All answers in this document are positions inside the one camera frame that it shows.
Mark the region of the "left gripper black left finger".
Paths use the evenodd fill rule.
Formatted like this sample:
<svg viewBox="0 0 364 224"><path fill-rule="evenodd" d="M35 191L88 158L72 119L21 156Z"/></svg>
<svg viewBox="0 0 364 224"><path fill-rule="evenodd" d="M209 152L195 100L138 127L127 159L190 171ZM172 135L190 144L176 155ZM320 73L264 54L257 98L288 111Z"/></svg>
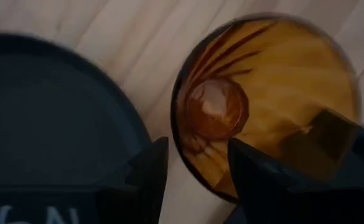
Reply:
<svg viewBox="0 0 364 224"><path fill-rule="evenodd" d="M0 224L158 224L169 139L161 137L102 185L0 185Z"/></svg>

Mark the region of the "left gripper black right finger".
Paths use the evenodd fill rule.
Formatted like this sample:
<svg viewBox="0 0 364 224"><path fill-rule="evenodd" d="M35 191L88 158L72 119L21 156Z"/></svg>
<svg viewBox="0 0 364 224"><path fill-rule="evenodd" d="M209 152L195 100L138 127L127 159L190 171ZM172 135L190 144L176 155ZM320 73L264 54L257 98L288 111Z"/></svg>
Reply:
<svg viewBox="0 0 364 224"><path fill-rule="evenodd" d="M364 127L322 111L307 133L281 141L299 157L310 151L333 159L345 153L336 176L321 182L233 138L228 142L231 178L248 224L364 224Z"/></svg>

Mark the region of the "black round plate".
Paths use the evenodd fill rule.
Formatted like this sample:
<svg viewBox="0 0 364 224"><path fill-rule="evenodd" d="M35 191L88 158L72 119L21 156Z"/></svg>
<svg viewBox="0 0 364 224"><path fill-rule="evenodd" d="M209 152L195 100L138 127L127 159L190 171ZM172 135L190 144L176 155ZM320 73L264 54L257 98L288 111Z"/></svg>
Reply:
<svg viewBox="0 0 364 224"><path fill-rule="evenodd" d="M0 34L0 185L113 182L150 144L131 102L96 66Z"/></svg>

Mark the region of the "amber glass cup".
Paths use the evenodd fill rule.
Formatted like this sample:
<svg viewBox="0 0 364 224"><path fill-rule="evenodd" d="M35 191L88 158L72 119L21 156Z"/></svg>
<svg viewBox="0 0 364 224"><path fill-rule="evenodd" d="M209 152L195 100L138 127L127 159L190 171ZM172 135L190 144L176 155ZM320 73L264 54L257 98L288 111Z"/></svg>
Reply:
<svg viewBox="0 0 364 224"><path fill-rule="evenodd" d="M320 28L287 14L253 14L206 36L174 85L177 150L211 193L236 203L227 144L238 139L288 184L333 178L360 119L355 70Z"/></svg>

